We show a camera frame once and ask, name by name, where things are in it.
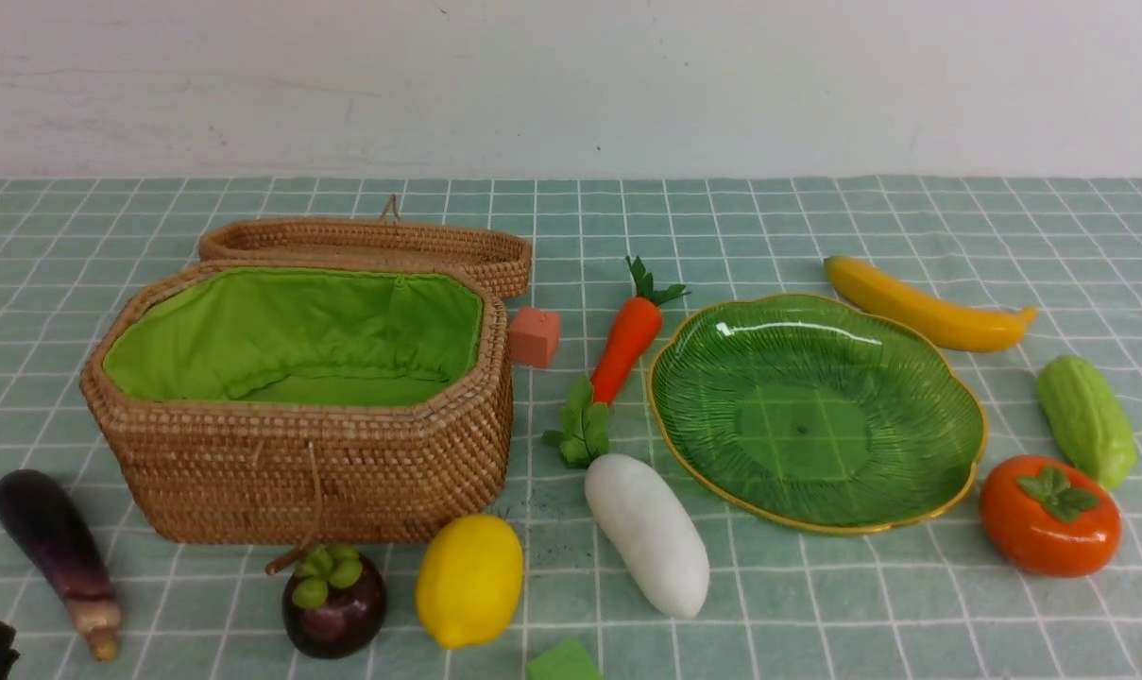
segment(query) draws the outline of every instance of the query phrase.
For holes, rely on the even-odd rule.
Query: toy cucumber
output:
[[[1119,487],[1137,449],[1107,379],[1084,358],[1063,354],[1040,370],[1036,391],[1057,447],[1075,467],[1105,490]]]

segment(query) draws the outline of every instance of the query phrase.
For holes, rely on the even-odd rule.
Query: basket string tie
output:
[[[385,223],[386,213],[393,213],[394,224],[401,223],[402,218],[399,216],[399,194],[391,193],[391,197],[385,200],[385,208],[381,208],[381,215],[378,215],[377,221]]]
[[[314,442],[306,442],[306,451],[311,455],[311,477],[314,481],[314,515],[311,518],[311,528],[306,530],[306,535],[296,546],[290,547],[289,552],[272,560],[268,567],[265,567],[265,574],[268,576],[276,575],[281,569],[289,568],[295,561],[301,559],[306,551],[309,551],[314,545],[315,535],[320,533],[320,526],[323,525],[323,486],[320,483],[320,464],[314,458]]]

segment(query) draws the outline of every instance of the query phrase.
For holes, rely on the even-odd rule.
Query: green checkered tablecloth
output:
[[[281,631],[282,579],[263,574],[276,547],[175,546],[153,534],[75,375],[122,302],[188,263],[202,231],[276,213],[376,218],[389,193],[407,219],[532,238],[533,285],[514,306],[562,315],[556,366],[514,369],[516,430],[497,509],[526,543],[526,590],[505,635],[445,654],[411,603],[423,547],[369,546],[393,601],[384,632],[363,654],[314,662]],[[1113,563],[1089,578],[1023,576],[982,538],[972,501],[870,537],[756,520],[689,481],[633,378],[614,407],[614,447],[669,478],[713,560],[700,617],[660,617],[589,519],[582,473],[536,437],[630,294],[627,253],[657,279],[691,285],[667,310],[664,339],[710,302],[833,296],[829,254],[869,257],[956,302],[1037,305],[1019,347],[948,353],[990,417],[982,474],[1014,454],[1057,455],[1036,371],[1057,353],[1087,357],[1140,445],[1116,493],[1126,536]],[[19,631],[22,654],[15,680],[518,680],[524,662],[572,635],[609,680],[1142,678],[1142,179],[0,179],[0,475],[19,465],[70,486],[127,621],[121,658],[97,666],[0,531],[0,618]]]

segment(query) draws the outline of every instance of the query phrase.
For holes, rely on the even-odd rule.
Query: green plate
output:
[[[783,294],[692,314],[649,394],[679,463],[722,498],[828,534],[948,511],[975,481],[987,417],[915,330]]]

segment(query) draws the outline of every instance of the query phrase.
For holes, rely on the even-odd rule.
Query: yellow fruit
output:
[[[1036,319],[1036,307],[1018,313],[978,310],[928,296],[863,259],[831,255],[823,259],[827,280],[866,313],[915,329],[933,345],[962,352],[1002,352],[1014,347]]]
[[[493,514],[471,514],[441,529],[419,565],[416,614],[436,645],[455,650],[498,638],[520,602],[524,552]]]

